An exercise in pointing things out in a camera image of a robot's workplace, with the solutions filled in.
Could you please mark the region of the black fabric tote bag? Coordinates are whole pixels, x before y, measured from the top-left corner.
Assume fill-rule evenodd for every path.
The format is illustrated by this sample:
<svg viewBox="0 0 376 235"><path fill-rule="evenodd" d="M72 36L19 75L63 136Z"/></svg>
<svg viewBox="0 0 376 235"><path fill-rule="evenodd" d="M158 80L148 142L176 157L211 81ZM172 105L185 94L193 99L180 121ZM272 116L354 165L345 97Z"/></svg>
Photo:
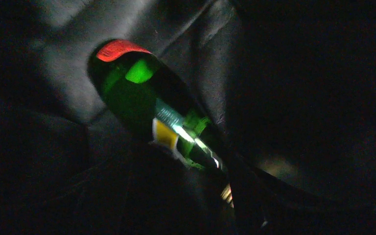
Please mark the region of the black fabric tote bag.
<svg viewBox="0 0 376 235"><path fill-rule="evenodd" d="M115 38L249 164L233 208L106 108ZM0 0L0 235L376 235L376 0Z"/></svg>

